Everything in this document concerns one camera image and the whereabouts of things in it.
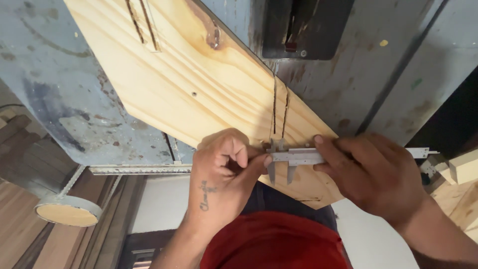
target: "vernier caliper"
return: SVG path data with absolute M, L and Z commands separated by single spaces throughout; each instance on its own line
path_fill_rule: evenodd
M 276 152 L 276 144 L 271 139 L 271 148 L 267 152 L 272 157 L 272 162 L 267 167 L 271 184 L 275 185 L 275 162 L 288 162 L 287 166 L 287 185 L 292 183 L 295 169 L 298 165 L 314 165 L 325 163 L 324 158 L 317 152 L 315 148 L 290 148 L 284 149 L 284 139 L 279 141 L 279 151 Z M 428 147 L 410 147 L 407 150 L 412 154 L 414 159 L 424 159 L 428 154 L 437 154 L 437 151 L 430 151 Z

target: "fingernail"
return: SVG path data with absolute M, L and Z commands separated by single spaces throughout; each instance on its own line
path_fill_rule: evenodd
M 268 167 L 272 162 L 272 157 L 269 155 L 264 159 L 264 167 Z
M 324 142 L 324 139 L 323 139 L 322 136 L 319 135 L 319 134 L 316 135 L 316 136 L 314 136 L 314 140 L 315 140 L 315 142 L 316 142 L 317 144 L 322 144 L 322 143 Z

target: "dark pants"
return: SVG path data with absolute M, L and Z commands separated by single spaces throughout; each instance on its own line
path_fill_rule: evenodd
M 257 182 L 241 214 L 249 214 L 258 211 L 277 211 L 321 223 L 330 229 L 337 231 L 337 222 L 332 206 L 328 205 L 321 209 L 312 209 L 305 204 L 277 191 L 262 182 Z

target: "tattoo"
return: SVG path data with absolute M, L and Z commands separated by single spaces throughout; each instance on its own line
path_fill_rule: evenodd
M 202 211 L 208 211 L 209 210 L 209 204 L 207 203 L 207 193 L 208 192 L 216 192 L 216 188 L 206 187 L 206 184 L 207 184 L 206 180 L 201 181 L 201 187 L 200 188 L 204 192 L 204 198 L 203 198 L 203 201 L 201 202 L 201 204 L 199 205 L 199 208 Z

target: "red shirt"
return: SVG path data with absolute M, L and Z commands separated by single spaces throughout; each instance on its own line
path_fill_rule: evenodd
M 241 215 L 207 246 L 201 269 L 347 269 L 339 235 L 286 213 Z

